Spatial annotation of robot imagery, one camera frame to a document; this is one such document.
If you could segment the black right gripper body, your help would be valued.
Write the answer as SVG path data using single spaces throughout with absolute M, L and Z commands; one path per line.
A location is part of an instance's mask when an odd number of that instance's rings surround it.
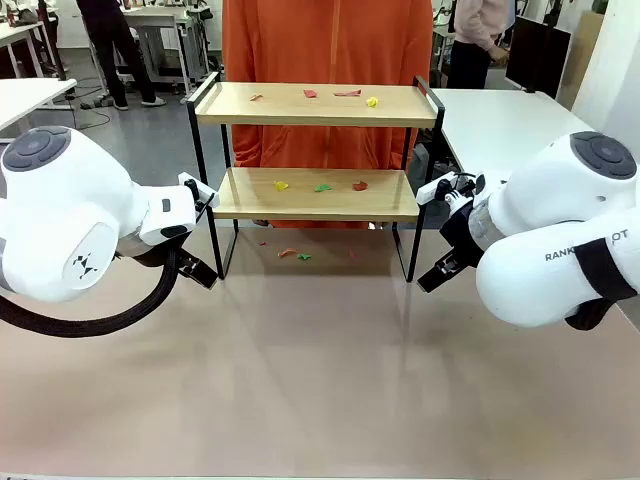
M 484 251 L 473 239 L 469 218 L 473 210 L 473 201 L 452 211 L 448 220 L 440 229 L 440 234 L 452 247 L 444 257 L 444 269 L 447 273 L 459 273 L 467 267 L 476 268 Z

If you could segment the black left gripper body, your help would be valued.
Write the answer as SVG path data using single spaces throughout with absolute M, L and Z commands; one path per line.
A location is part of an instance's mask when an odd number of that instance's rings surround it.
M 175 268 L 178 264 L 180 240 L 150 246 L 138 238 L 123 238 L 118 241 L 118 257 L 133 258 L 139 264 L 149 267 Z

